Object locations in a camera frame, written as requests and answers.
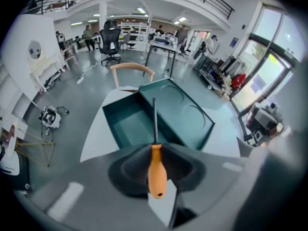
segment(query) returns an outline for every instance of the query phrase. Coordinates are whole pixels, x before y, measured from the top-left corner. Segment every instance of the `white desk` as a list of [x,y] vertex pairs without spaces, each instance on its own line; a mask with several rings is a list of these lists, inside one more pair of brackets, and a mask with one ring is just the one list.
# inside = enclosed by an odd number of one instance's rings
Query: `white desk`
[[107,123],[102,107],[125,98],[131,94],[132,92],[118,89],[114,89],[108,93],[93,120],[90,130],[88,131],[88,135],[83,145],[80,157],[81,163],[90,158],[119,150],[112,132],[109,129],[109,125]]
[[[108,93],[90,127],[82,149],[80,162],[119,150],[109,129],[102,107],[128,97],[131,94],[132,92],[119,89]],[[236,133],[230,134],[234,131],[230,118],[222,117],[221,112],[218,114],[215,110],[204,108],[204,111],[215,122],[215,125],[202,151],[215,155],[240,157],[240,150],[236,139],[237,135]]]
[[169,60],[170,51],[173,52],[173,60],[172,60],[171,72],[170,72],[170,78],[171,78],[172,77],[172,71],[173,71],[173,65],[174,65],[175,56],[176,56],[177,53],[180,53],[180,50],[177,47],[165,45],[165,44],[162,44],[162,43],[161,44],[160,43],[156,43],[154,40],[151,40],[150,41],[150,49],[149,49],[149,52],[148,52],[148,55],[147,55],[146,61],[145,61],[145,66],[148,64],[148,60],[149,60],[149,57],[151,55],[151,52],[152,52],[153,48],[160,48],[160,49],[167,50],[168,51],[168,60]]

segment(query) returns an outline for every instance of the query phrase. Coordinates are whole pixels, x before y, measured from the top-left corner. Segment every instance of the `concrete floor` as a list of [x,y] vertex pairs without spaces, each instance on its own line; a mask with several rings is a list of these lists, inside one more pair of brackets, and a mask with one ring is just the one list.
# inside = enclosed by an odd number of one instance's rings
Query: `concrete floor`
[[[121,53],[122,62],[144,63],[146,55],[141,51],[127,50]],[[83,144],[94,117],[109,91],[115,88],[112,73],[101,66],[105,58],[98,50],[79,52],[76,55],[78,66],[70,61],[71,71],[61,75],[61,80],[55,83],[52,90],[38,98],[37,105],[65,106],[70,114],[63,116],[59,129],[54,132],[55,147],[51,157],[50,167],[43,164],[44,159],[38,149],[28,148],[27,151],[38,163],[29,161],[29,177],[32,190],[35,191],[53,177],[79,163]],[[160,79],[164,70],[171,66],[172,59],[152,52],[148,67],[156,72],[154,80]],[[78,85],[76,81],[84,72],[84,80]],[[148,82],[148,76],[134,70],[117,71],[120,86],[139,86]],[[192,70],[183,62],[175,62],[174,81],[183,88],[201,107],[213,110],[220,119],[231,119],[234,125],[230,130],[236,130],[238,137],[242,130],[237,122],[236,113],[229,103],[224,103]],[[38,119],[40,110],[35,108],[27,116],[28,131],[40,137],[41,123]]]

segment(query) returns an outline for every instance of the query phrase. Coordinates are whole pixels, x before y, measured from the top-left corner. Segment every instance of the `orange screwdriver handle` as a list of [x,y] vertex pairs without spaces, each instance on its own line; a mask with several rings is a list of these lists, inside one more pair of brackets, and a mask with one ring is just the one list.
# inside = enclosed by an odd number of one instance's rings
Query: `orange screwdriver handle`
[[167,172],[162,163],[161,149],[161,144],[151,145],[148,182],[150,194],[156,199],[163,198],[167,189]]

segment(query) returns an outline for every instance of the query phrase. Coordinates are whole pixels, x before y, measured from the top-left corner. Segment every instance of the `glass door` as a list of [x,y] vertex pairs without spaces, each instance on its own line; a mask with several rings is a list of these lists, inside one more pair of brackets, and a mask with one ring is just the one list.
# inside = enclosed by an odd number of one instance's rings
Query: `glass door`
[[261,97],[284,72],[286,65],[276,56],[268,53],[261,68],[254,77],[232,98],[239,112],[251,106]]

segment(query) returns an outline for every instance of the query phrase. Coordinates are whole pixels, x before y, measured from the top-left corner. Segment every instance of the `poster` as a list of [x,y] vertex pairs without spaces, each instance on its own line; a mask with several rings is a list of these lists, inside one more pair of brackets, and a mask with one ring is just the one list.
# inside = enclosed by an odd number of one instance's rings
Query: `poster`
[[236,45],[238,40],[239,40],[238,38],[233,38],[232,41],[231,41],[230,47],[233,48]]

